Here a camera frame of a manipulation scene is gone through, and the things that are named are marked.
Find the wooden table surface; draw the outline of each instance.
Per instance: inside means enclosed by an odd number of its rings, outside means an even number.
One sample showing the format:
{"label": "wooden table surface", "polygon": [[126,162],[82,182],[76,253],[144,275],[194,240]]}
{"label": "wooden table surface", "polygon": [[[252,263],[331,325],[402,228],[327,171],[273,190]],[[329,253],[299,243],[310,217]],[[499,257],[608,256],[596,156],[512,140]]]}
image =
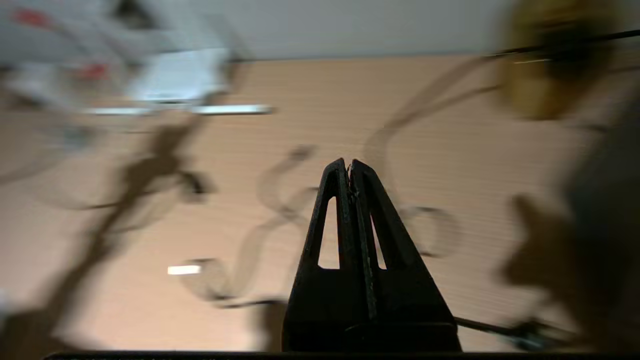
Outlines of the wooden table surface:
{"label": "wooden table surface", "polygon": [[[453,237],[436,239],[434,220],[427,216],[407,223],[419,247],[450,250],[424,261],[455,316],[509,325],[529,315],[536,304],[558,295],[559,286],[550,279],[570,273],[570,261],[548,251],[562,230],[552,227],[548,237],[534,238],[523,216],[549,219],[564,213],[560,186],[600,135],[574,126],[584,120],[578,115],[563,122],[520,119],[500,98],[495,63],[439,94],[438,101],[455,100],[447,106],[440,103],[429,113],[418,101],[412,110],[425,113],[398,122],[399,111],[406,111],[415,94],[468,60],[428,56],[243,65],[232,93],[221,101],[270,104],[276,111],[206,120],[180,153],[185,167],[205,174],[214,191],[200,204],[182,201],[176,189],[145,200],[148,208],[159,206],[166,214],[127,233],[120,239],[125,244],[86,274],[56,336],[84,348],[270,348],[266,327],[277,323],[276,306],[220,309],[167,275],[167,267],[218,259],[241,281],[236,269],[255,265],[239,300],[286,299],[307,229],[281,224],[270,206],[291,203],[308,221],[314,197],[292,198],[317,186],[324,167],[337,158],[357,158],[378,169],[397,208],[438,208],[453,217],[458,243]],[[601,107],[598,114],[607,113],[607,106]],[[129,120],[89,121],[109,129],[96,146],[28,182],[0,188],[5,199],[0,288],[14,314],[48,304],[81,256],[87,234],[110,211],[63,209],[37,193],[58,189],[86,201],[107,199],[122,181],[125,159],[153,136],[117,131]],[[165,113],[144,121],[155,127],[188,120]],[[308,158],[287,163],[301,146]],[[335,249],[336,241],[335,224],[329,223],[325,244]],[[258,247],[257,258],[242,250]],[[321,263],[336,266],[335,253],[324,252]],[[221,275],[210,275],[219,286]],[[576,326],[562,304],[544,312],[568,329]],[[460,329],[460,338],[465,350],[513,349],[476,331]]]}

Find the clip jaw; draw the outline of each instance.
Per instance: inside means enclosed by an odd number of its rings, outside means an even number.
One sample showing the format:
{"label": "clip jaw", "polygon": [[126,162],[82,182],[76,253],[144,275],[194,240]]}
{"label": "clip jaw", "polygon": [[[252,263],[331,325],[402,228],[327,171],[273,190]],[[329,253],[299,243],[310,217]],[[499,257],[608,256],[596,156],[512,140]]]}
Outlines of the clip jaw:
{"label": "clip jaw", "polygon": [[[318,265],[329,200],[337,204],[339,269]],[[378,266],[373,231],[387,266]],[[299,352],[459,352],[453,315],[375,171],[343,159],[323,173],[284,321]]]}

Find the white wall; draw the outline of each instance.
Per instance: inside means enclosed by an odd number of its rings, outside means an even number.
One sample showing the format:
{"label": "white wall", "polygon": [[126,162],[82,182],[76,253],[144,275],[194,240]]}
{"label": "white wall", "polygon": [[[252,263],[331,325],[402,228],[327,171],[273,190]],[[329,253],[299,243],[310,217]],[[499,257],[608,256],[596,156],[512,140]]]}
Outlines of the white wall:
{"label": "white wall", "polygon": [[[89,0],[19,0],[41,7],[74,1]],[[190,1],[223,39],[236,39],[245,56],[287,59],[490,51],[500,47],[516,0]],[[640,1],[622,0],[622,8],[623,28],[640,27]],[[54,35],[9,24],[4,10],[0,15],[0,63],[74,52]]]}

